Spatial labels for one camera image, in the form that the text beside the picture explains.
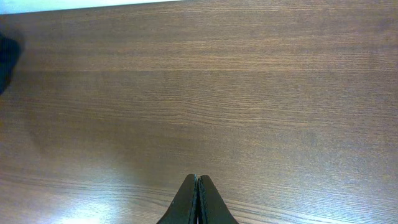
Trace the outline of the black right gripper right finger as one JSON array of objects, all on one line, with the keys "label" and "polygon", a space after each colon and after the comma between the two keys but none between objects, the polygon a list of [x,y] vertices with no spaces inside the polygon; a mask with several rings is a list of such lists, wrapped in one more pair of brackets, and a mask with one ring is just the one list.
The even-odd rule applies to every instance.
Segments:
[{"label": "black right gripper right finger", "polygon": [[198,180],[198,199],[200,204],[199,223],[238,224],[209,175],[202,175]]}]

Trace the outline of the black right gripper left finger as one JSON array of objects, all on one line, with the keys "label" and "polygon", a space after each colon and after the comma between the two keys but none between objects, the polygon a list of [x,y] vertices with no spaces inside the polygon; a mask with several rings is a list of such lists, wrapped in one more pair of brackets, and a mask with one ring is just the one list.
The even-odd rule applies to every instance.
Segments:
[{"label": "black right gripper left finger", "polygon": [[157,224],[195,224],[198,219],[198,184],[195,174],[188,174],[167,211]]}]

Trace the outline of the black shorts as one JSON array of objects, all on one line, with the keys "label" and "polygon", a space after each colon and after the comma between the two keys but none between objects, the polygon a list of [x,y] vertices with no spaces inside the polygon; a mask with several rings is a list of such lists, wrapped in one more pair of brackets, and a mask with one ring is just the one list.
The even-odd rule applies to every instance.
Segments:
[{"label": "black shorts", "polygon": [[14,39],[1,34],[1,51],[0,51],[0,93],[3,94],[9,86],[13,70],[21,56],[21,45]]}]

